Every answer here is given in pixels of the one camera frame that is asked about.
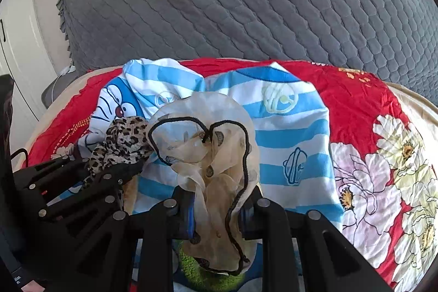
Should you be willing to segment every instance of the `quilted fabric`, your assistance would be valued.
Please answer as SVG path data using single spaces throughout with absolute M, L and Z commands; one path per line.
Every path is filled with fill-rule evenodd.
M 76 68 L 129 59 L 301 59 L 405 85 L 438 104 L 433 0 L 60 0 Z

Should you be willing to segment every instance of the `beige mesh bag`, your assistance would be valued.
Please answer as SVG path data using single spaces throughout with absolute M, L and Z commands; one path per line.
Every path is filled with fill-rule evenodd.
M 237 215 L 259 180 L 259 150 L 248 113 L 232 98 L 200 92 L 161 107 L 147 126 L 159 159 L 195 192 L 196 235 L 183 251 L 206 270 L 236 275 L 252 264 Z

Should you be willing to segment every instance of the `red nose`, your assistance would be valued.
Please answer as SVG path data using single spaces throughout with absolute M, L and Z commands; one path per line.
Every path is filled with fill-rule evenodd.
M 123 111 L 122 111 L 121 106 L 118 106 L 118 107 L 116 108 L 116 116 L 117 116 L 118 118 L 123 118 Z

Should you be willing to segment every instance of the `cartoon eye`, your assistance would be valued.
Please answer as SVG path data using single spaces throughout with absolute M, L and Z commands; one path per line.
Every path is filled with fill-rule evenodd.
M 131 103 L 122 103 L 119 108 L 122 109 L 124 117 L 133 117 L 137 115 L 137 111 Z
M 108 93 L 110 94 L 110 96 L 118 103 L 122 103 L 122 93 L 120 92 L 119 87 L 110 84 L 108 87 Z

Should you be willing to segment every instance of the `blue and white striped cloth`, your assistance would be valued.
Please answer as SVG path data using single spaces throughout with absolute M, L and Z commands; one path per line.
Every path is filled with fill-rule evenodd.
M 125 116 L 150 119 L 162 105 L 194 91 L 226 94 L 249 113 L 260 149 L 263 196 L 299 213 L 319 210 L 341 227 L 343 208 L 328 149 L 328 109 L 311 83 L 277 63 L 203 78 L 171 59 L 129 61 L 101 91 L 90 121 L 96 137 L 89 145 L 105 133 L 120 108 Z M 177 174 L 169 166 L 150 161 L 139 180 L 136 212 L 170 197 L 177 185 Z

